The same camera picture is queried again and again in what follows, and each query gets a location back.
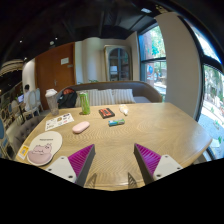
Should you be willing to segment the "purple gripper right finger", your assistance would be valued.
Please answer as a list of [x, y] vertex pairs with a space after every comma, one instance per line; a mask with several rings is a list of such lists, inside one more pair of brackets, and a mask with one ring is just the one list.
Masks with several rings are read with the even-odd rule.
[[134, 155], [146, 185], [182, 169], [171, 156], [156, 152], [135, 143]]

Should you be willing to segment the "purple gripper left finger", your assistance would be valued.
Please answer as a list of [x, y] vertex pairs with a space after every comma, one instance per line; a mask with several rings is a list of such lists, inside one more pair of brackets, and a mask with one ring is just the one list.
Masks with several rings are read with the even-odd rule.
[[94, 156], [95, 145], [92, 144], [68, 157], [60, 156], [46, 170], [79, 186], [84, 186]]

